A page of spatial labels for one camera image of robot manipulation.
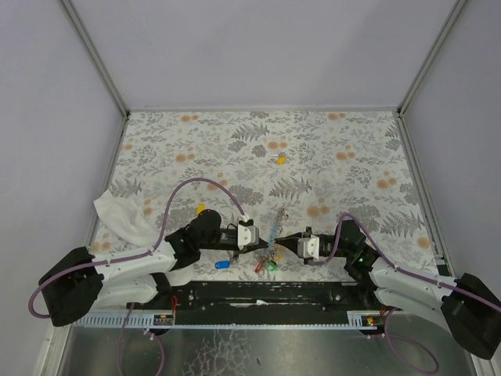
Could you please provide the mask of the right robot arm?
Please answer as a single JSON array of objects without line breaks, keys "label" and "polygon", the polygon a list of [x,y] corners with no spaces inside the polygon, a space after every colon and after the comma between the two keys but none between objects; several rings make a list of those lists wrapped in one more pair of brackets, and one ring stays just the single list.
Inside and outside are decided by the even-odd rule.
[{"label": "right robot arm", "polygon": [[499,347],[500,300],[478,277],[447,277],[398,263],[351,214],[342,214],[334,235],[305,230],[276,243],[309,266],[344,258],[348,275],[380,304],[436,324],[479,358],[490,360]]}]

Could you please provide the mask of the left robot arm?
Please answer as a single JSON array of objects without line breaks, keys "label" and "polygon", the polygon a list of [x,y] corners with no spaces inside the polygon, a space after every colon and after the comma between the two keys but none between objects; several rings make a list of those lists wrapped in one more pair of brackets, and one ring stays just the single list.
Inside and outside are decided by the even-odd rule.
[{"label": "left robot arm", "polygon": [[63,327],[93,309],[147,304],[172,287],[169,273],[198,262],[203,250],[241,255],[268,245],[251,219],[226,228],[221,224],[219,213],[206,209],[158,246],[118,257],[98,257],[85,247],[75,248],[38,281],[48,318],[54,327]]}]

